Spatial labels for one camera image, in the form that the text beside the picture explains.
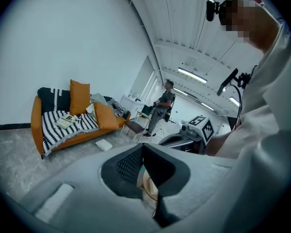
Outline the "orange armchair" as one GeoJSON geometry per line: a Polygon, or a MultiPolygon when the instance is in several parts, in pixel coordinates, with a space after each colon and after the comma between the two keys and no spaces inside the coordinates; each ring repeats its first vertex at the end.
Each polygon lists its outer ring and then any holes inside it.
{"type": "MultiPolygon", "coordinates": [[[[46,156],[43,156],[43,151],[42,151],[41,100],[38,98],[38,96],[35,97],[34,102],[33,102],[32,115],[31,115],[31,131],[32,131],[32,137],[33,137],[38,153],[40,154],[41,158],[45,158],[46,156]]],[[[92,132],[92,133],[80,133],[79,135],[72,137],[66,140],[64,143],[60,144],[58,147],[53,149],[51,153],[53,151],[63,149],[69,146],[73,146],[73,145],[82,143],[84,141],[102,136],[112,131],[113,130],[102,130],[98,128],[97,131],[92,132]]]]}

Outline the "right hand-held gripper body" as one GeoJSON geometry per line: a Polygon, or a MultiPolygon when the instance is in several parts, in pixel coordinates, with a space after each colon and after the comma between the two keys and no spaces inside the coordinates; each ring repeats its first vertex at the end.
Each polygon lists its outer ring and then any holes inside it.
{"type": "Polygon", "coordinates": [[[213,136],[213,126],[209,117],[196,116],[189,122],[183,123],[179,133],[198,145],[198,154],[205,154],[206,146],[213,136]]]}

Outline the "wooden chair with dark seat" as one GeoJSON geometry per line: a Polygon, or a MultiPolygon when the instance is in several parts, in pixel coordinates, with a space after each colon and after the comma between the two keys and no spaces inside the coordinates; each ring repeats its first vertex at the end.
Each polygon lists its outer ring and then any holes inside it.
{"type": "Polygon", "coordinates": [[[128,120],[125,121],[122,128],[121,128],[121,132],[119,134],[119,137],[122,135],[123,130],[125,127],[127,127],[129,129],[129,131],[133,131],[135,133],[134,138],[131,141],[131,144],[135,141],[136,137],[139,136],[138,140],[136,141],[136,143],[139,143],[142,135],[145,133],[147,126],[149,125],[151,121],[151,118],[149,116],[147,116],[146,114],[142,113],[141,111],[137,111],[137,116],[133,119],[133,120],[128,120]],[[146,118],[148,120],[147,124],[145,126],[141,126],[138,123],[138,119],[139,117],[142,116],[144,118],[146,118]]]}

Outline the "person's right forearm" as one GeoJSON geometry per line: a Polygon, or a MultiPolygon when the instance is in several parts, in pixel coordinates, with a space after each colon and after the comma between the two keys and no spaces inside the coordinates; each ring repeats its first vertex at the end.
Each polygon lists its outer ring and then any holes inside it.
{"type": "Polygon", "coordinates": [[[232,131],[224,135],[212,137],[206,145],[205,154],[215,156],[231,133],[232,131]]]}

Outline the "orange cushion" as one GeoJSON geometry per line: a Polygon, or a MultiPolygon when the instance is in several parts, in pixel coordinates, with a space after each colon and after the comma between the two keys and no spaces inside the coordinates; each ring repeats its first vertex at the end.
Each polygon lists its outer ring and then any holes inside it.
{"type": "Polygon", "coordinates": [[[90,105],[90,84],[70,80],[70,108],[71,115],[85,114],[90,105]]]}
{"type": "Polygon", "coordinates": [[[113,110],[102,103],[95,102],[95,114],[98,121],[98,126],[102,130],[118,130],[119,125],[116,121],[116,117],[113,110]]]}

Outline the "black chest mount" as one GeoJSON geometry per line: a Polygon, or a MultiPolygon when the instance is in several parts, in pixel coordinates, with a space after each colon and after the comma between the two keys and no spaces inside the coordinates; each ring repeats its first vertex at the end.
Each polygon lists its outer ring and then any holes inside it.
{"type": "Polygon", "coordinates": [[[242,73],[239,77],[234,77],[234,80],[237,82],[237,87],[245,89],[246,85],[249,83],[251,75],[247,73],[242,73]]]}

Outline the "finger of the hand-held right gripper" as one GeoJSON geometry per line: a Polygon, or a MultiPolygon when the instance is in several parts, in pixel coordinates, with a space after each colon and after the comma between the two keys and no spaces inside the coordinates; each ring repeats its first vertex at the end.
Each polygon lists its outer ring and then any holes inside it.
{"type": "Polygon", "coordinates": [[[160,142],[159,145],[169,145],[169,144],[174,144],[177,142],[181,142],[183,140],[183,135],[179,133],[174,133],[166,136],[163,138],[160,142]]]}
{"type": "Polygon", "coordinates": [[[193,141],[179,141],[166,144],[166,147],[188,152],[193,149],[193,141]]]}

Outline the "white table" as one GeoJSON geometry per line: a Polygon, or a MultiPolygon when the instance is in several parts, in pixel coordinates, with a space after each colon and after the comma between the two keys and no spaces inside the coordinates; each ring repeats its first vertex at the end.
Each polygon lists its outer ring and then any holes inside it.
{"type": "Polygon", "coordinates": [[[139,100],[136,101],[135,99],[128,97],[127,95],[123,95],[120,105],[132,113],[142,111],[145,104],[139,100]]]}

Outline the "black and white striped blanket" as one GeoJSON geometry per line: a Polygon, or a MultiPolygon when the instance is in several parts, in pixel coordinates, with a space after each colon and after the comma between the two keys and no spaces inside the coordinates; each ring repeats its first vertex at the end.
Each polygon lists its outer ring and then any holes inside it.
{"type": "Polygon", "coordinates": [[[80,133],[98,130],[98,122],[87,114],[80,114],[78,120],[67,129],[58,127],[55,121],[69,114],[70,92],[67,90],[41,87],[37,91],[41,100],[42,151],[48,156],[53,149],[80,133]]]}

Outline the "person's beige shirt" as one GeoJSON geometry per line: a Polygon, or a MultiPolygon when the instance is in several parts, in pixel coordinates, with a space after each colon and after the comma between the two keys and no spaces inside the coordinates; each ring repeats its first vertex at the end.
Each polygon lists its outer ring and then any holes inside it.
{"type": "Polygon", "coordinates": [[[291,31],[277,37],[243,93],[240,124],[214,157],[236,161],[201,209],[202,233],[291,233],[291,31]]]}

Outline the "pile of grey clothes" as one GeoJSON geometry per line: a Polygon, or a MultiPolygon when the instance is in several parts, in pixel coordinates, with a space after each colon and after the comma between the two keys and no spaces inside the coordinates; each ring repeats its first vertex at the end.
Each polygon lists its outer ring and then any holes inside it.
{"type": "Polygon", "coordinates": [[[120,105],[119,102],[113,99],[109,100],[107,102],[107,105],[113,109],[113,113],[117,117],[122,117],[127,112],[127,109],[125,107],[123,107],[122,105],[120,105]]]}

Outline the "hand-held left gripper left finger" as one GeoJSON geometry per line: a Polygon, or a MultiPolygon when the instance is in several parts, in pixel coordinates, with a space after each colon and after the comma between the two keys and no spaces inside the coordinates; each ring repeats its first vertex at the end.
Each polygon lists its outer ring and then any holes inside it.
{"type": "Polygon", "coordinates": [[[110,190],[119,197],[141,199],[137,187],[144,144],[133,144],[81,158],[60,169],[26,194],[27,200],[46,200],[62,184],[98,197],[110,190]]]}

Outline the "pale yellow paperback book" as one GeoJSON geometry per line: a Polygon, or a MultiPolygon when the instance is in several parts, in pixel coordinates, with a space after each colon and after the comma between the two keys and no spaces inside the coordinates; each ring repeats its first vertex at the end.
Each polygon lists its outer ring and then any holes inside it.
{"type": "Polygon", "coordinates": [[[60,117],[55,121],[55,124],[63,129],[67,129],[68,127],[72,126],[78,118],[76,116],[72,116],[69,114],[65,114],[64,116],[60,117]]]}

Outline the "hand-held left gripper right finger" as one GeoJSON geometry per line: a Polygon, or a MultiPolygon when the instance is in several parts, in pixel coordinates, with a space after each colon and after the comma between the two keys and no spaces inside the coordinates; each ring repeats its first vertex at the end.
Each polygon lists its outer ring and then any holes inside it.
{"type": "Polygon", "coordinates": [[[145,143],[144,166],[158,189],[154,216],[161,227],[180,221],[205,204],[235,165],[234,159],[199,155],[145,143]]]}

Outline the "black chest screen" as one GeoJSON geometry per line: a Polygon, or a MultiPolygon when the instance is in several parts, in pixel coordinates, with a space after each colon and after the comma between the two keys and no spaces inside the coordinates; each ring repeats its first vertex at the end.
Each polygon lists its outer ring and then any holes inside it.
{"type": "Polygon", "coordinates": [[[238,82],[238,78],[236,75],[238,74],[238,69],[234,69],[232,73],[222,82],[222,84],[219,87],[219,90],[217,91],[217,96],[221,96],[222,93],[228,88],[228,86],[231,84],[232,81],[238,82]]]}

